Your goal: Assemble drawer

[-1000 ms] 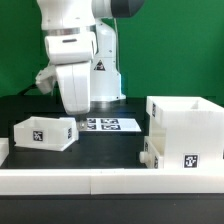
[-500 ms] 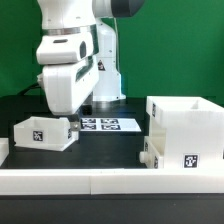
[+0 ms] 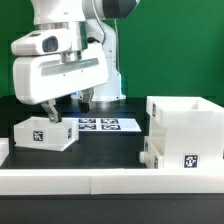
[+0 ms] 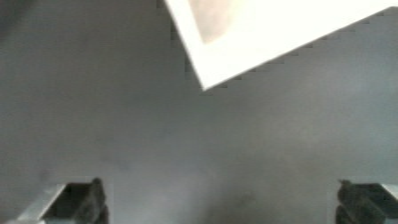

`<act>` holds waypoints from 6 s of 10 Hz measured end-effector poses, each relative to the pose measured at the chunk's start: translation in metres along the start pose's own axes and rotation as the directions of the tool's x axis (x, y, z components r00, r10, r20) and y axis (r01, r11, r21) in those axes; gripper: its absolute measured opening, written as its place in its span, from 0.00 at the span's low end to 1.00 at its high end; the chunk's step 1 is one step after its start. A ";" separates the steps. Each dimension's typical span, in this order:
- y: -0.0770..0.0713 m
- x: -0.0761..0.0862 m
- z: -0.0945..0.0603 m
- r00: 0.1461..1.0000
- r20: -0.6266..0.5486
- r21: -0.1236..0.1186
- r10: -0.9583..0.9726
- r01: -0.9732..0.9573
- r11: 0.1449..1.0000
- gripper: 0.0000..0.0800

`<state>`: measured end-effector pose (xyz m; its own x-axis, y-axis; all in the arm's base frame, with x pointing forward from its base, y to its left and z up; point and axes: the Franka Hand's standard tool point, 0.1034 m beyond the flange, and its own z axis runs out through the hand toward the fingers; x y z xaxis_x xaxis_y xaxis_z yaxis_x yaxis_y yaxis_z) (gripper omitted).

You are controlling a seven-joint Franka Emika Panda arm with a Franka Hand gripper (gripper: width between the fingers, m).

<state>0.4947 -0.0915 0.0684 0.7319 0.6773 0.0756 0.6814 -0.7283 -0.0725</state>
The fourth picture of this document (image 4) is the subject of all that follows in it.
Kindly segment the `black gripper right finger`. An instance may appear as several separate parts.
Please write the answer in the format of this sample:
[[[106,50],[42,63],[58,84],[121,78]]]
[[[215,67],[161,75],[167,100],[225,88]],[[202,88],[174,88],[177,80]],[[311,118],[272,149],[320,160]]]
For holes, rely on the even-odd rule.
[[[398,224],[398,184],[341,180],[336,224]]]

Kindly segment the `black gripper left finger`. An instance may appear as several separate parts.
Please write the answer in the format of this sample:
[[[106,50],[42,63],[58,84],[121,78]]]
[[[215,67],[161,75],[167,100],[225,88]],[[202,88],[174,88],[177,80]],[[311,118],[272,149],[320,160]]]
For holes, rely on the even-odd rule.
[[[28,204],[14,224],[110,224],[101,179],[51,185]]]

